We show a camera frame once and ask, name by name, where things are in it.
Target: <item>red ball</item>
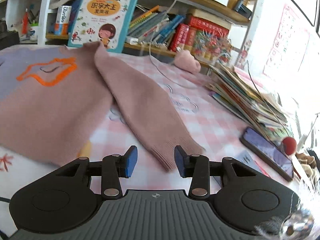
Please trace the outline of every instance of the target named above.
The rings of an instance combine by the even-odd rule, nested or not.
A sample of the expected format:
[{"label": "red ball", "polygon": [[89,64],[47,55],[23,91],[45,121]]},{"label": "red ball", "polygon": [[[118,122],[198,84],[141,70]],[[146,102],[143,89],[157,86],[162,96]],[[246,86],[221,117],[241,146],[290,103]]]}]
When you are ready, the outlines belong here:
[{"label": "red ball", "polygon": [[297,150],[297,142],[292,137],[285,137],[282,140],[282,145],[283,145],[284,152],[287,155],[294,154]]}]

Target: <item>teal book cover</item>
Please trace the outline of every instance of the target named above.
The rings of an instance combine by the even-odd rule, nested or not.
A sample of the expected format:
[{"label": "teal book cover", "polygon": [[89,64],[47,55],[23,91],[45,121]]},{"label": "teal book cover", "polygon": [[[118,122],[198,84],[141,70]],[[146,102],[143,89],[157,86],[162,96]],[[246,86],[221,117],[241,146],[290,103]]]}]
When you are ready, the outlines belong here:
[{"label": "teal book cover", "polygon": [[82,0],[68,46],[102,41],[110,52],[121,53],[137,0]]}]

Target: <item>orange embroidered outline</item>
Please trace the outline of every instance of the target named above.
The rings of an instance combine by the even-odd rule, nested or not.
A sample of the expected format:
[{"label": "orange embroidered outline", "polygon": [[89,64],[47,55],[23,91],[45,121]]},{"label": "orange embroidered outline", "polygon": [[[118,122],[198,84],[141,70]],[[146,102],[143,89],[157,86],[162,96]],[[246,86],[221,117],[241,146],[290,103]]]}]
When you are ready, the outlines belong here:
[{"label": "orange embroidered outline", "polygon": [[[28,77],[33,77],[35,80],[37,80],[41,85],[46,87],[52,87],[56,84],[58,84],[61,80],[63,80],[66,76],[68,76],[72,71],[75,71],[77,69],[77,65],[75,63],[76,58],[70,57],[70,58],[54,58],[50,62],[47,63],[35,63],[27,66],[26,70],[16,77],[18,81],[22,81]],[[55,62],[62,62],[62,65],[70,65],[70,67],[63,70],[61,73],[59,73],[56,78],[53,81],[47,82],[44,81],[41,77],[39,77],[37,74],[29,74],[26,76],[26,74],[34,67],[34,66],[46,66],[50,65]]]}]

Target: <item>alphabet poster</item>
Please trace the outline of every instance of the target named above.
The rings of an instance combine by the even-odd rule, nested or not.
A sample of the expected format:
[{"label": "alphabet poster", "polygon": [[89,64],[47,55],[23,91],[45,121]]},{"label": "alphabet poster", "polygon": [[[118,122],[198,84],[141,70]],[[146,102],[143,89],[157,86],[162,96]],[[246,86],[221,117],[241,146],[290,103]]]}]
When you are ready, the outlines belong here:
[{"label": "alphabet poster", "polygon": [[137,0],[82,0],[68,46],[102,41],[108,51],[121,53]]},{"label": "alphabet poster", "polygon": [[303,61],[308,41],[309,32],[303,27],[294,11],[285,5],[263,73],[276,79],[281,72],[297,72]]}]

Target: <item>red flower print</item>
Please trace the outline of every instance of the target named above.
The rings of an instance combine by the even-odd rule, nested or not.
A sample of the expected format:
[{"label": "red flower print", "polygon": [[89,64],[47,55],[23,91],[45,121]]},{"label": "red flower print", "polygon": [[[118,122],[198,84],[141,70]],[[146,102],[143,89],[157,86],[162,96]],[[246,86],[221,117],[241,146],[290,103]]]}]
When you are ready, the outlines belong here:
[{"label": "red flower print", "polygon": [[13,156],[8,156],[8,154],[6,153],[2,158],[0,158],[0,166],[2,165],[3,163],[3,166],[4,166],[4,169],[8,171],[8,166],[7,164],[10,164],[12,165],[11,161],[13,159]]}]

